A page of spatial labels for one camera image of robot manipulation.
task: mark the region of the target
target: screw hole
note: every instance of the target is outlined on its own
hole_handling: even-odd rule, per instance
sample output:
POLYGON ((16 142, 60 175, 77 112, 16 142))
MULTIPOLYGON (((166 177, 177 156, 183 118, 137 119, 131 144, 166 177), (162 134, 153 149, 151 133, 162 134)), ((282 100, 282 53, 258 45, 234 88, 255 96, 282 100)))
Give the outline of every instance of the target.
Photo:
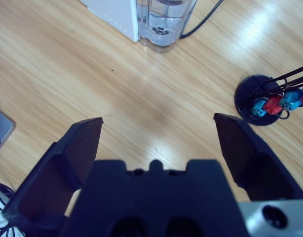
POLYGON ((288 219, 283 211, 281 211, 279 208, 268 205, 262 209, 262 213, 269 225, 277 229, 283 229, 287 227, 288 219))
POLYGON ((135 175, 140 176, 140 175, 144 174, 144 172, 145 172, 145 171, 144 171, 143 169, 135 169, 133 173, 134 173, 135 175))
POLYGON ((179 173, 175 170, 169 170, 168 174, 171 175, 171 176, 175 176, 175 177, 179 176, 179 173))

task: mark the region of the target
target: metal rod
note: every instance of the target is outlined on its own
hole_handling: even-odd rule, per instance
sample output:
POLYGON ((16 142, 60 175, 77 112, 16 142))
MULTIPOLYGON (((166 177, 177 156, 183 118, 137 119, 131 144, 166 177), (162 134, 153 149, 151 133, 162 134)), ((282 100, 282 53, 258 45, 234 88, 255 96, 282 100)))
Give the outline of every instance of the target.
POLYGON ((302 71, 303 71, 303 67, 298 68, 298 69, 296 69, 296 70, 294 70, 294 71, 291 71, 291 72, 289 72, 289 73, 287 73, 287 74, 284 74, 284 75, 282 75, 282 76, 280 76, 280 77, 278 77, 278 78, 272 79, 271 81, 282 80, 282 79, 288 78, 288 77, 290 77, 290 76, 293 76, 293 75, 295 75, 295 74, 297 74, 297 73, 300 73, 300 72, 302 72, 302 71))
POLYGON ((293 86, 293 85, 297 85, 299 83, 303 82, 303 77, 300 77, 298 79, 292 80, 288 83, 285 83, 283 85, 280 85, 278 87, 272 88, 270 90, 265 91, 264 93, 262 93, 261 95, 258 95, 257 97, 265 97, 266 95, 270 94, 270 93, 275 93, 276 91, 280 91, 281 89, 284 89, 288 86, 293 86))

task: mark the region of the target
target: black stand base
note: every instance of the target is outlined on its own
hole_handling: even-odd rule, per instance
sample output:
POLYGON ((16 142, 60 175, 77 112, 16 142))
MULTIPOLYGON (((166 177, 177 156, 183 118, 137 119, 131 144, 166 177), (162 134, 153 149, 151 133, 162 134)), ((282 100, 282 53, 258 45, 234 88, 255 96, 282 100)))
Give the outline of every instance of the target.
POLYGON ((267 126, 277 121, 279 119, 278 116, 282 114, 281 111, 277 114, 278 116, 266 114, 261 118, 254 118, 250 112, 252 106, 254 105, 254 99, 252 98, 253 95, 261 94, 266 90, 279 86, 275 81, 264 84, 271 79, 272 78, 264 75, 253 75, 247 77, 238 85, 234 97, 235 106, 240 116, 246 122, 256 126, 267 126))

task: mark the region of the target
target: white appliance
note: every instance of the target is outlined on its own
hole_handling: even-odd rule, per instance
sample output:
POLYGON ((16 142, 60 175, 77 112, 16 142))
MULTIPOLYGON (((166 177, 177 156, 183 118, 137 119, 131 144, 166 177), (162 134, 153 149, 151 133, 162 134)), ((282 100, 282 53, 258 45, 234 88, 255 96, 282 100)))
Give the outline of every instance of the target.
POLYGON ((169 51, 189 20, 196 0, 80 0, 133 42, 169 51))

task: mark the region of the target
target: water bottle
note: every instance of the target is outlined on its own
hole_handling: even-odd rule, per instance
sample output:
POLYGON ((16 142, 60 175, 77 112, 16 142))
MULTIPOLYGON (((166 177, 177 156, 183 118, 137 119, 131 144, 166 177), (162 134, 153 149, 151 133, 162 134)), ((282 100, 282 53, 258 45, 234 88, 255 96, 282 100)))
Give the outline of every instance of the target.
POLYGON ((157 52, 172 49, 183 33, 196 0, 138 0, 140 43, 157 52))

